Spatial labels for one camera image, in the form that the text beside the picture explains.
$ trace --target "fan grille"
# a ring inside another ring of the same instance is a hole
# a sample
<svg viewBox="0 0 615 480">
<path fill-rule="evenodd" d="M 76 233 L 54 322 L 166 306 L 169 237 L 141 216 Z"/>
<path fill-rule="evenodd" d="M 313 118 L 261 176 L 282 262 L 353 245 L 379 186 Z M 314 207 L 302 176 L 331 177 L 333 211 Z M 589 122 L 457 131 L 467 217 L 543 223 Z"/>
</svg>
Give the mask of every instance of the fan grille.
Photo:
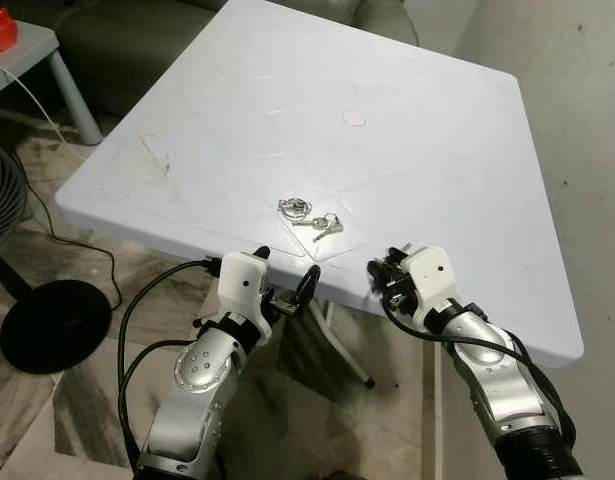
<svg viewBox="0 0 615 480">
<path fill-rule="evenodd" d="M 25 211 L 27 187 L 21 168 L 0 147 L 0 242 L 14 229 Z"/>
</svg>

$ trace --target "green sofa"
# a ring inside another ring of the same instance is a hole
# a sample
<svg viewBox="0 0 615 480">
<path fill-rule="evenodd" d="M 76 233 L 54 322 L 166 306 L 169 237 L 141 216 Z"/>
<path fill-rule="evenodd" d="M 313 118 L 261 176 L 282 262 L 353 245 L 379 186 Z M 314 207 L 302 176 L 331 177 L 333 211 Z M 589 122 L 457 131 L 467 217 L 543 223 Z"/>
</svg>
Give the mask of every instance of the green sofa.
<svg viewBox="0 0 615 480">
<path fill-rule="evenodd" d="M 401 0 L 274 1 L 401 42 L 417 43 Z M 138 102 L 224 3 L 0 0 L 0 6 L 8 7 L 16 19 L 54 29 L 65 62 L 90 108 L 120 116 Z"/>
</svg>

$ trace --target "metal key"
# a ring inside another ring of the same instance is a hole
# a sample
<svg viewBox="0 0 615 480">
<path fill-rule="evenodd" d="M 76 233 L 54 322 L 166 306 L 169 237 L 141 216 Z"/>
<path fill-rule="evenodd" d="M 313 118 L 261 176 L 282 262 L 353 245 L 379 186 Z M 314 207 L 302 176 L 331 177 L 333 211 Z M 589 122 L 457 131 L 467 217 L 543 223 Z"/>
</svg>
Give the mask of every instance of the metal key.
<svg viewBox="0 0 615 480">
<path fill-rule="evenodd" d="M 327 219 L 327 221 L 329 222 L 329 224 L 327 225 L 327 227 L 320 232 L 313 240 L 314 243 L 316 243 L 318 240 L 320 240 L 321 238 L 323 238 L 326 235 L 330 235 L 332 233 L 340 233 L 343 231 L 343 224 L 340 223 L 340 220 L 338 220 L 338 216 L 334 215 L 333 213 L 328 213 L 327 215 L 325 215 L 325 218 Z"/>
<path fill-rule="evenodd" d="M 291 224 L 294 226 L 308 226 L 316 230 L 324 230 L 329 226 L 329 222 L 330 220 L 325 217 L 315 217 L 307 220 L 294 220 Z"/>
</svg>

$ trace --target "robotic hand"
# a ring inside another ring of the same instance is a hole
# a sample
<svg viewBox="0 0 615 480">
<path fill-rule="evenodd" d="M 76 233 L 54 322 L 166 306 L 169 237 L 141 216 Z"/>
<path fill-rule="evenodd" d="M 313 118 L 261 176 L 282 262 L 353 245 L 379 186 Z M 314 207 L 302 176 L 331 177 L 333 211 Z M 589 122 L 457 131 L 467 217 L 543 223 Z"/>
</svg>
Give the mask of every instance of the robotic hand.
<svg viewBox="0 0 615 480">
<path fill-rule="evenodd" d="M 298 314 L 313 297 L 320 268 L 312 266 L 291 301 L 268 289 L 263 247 L 220 261 L 218 321 L 205 322 L 198 340 L 174 364 L 171 393 L 162 403 L 137 461 L 134 479 L 208 478 L 220 438 L 223 410 L 236 391 L 247 355 L 271 337 L 280 313 Z"/>
<path fill-rule="evenodd" d="M 517 337 L 489 323 L 475 304 L 459 303 L 456 277 L 442 248 L 392 248 L 367 268 L 383 295 L 385 314 L 398 328 L 445 344 L 507 478 L 584 478 L 571 454 L 575 428 L 553 385 Z"/>
</svg>

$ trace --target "table leg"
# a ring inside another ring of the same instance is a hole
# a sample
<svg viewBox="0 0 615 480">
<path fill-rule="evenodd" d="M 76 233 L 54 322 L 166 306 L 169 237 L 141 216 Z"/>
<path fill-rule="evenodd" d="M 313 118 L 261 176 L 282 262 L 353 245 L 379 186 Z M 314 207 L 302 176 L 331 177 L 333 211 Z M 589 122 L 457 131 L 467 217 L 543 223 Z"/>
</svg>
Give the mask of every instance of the table leg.
<svg viewBox="0 0 615 480">
<path fill-rule="evenodd" d="M 309 303 L 309 310 L 316 319 L 316 324 L 318 325 L 318 328 L 320 328 L 320 331 L 323 333 L 331 346 L 334 347 L 334 350 L 338 352 L 338 354 L 343 358 L 343 360 L 345 360 L 347 365 L 349 365 L 349 367 L 354 371 L 356 375 L 358 375 L 358 377 L 368 388 L 373 388 L 376 383 L 371 378 L 369 373 L 367 373 L 367 371 L 362 367 L 362 365 L 360 365 L 360 363 L 358 363 L 358 361 L 351 356 L 351 354 L 347 351 L 343 344 L 340 343 L 340 340 L 336 338 L 334 332 L 331 331 L 331 321 L 334 314 L 334 303 L 325 302 L 325 315 L 323 315 L 323 310 L 321 310 L 318 303 L 316 303 L 316 300 L 312 300 Z"/>
<path fill-rule="evenodd" d="M 83 143 L 86 145 L 100 143 L 103 136 L 96 124 L 96 120 L 92 117 L 83 96 L 80 94 L 80 90 L 78 90 L 74 82 L 74 78 L 71 76 L 58 50 L 54 50 L 47 59 L 60 92 L 67 103 L 67 108 L 69 108 L 69 112 L 76 124 L 76 128 L 80 132 L 80 138 L 82 138 Z"/>
</svg>

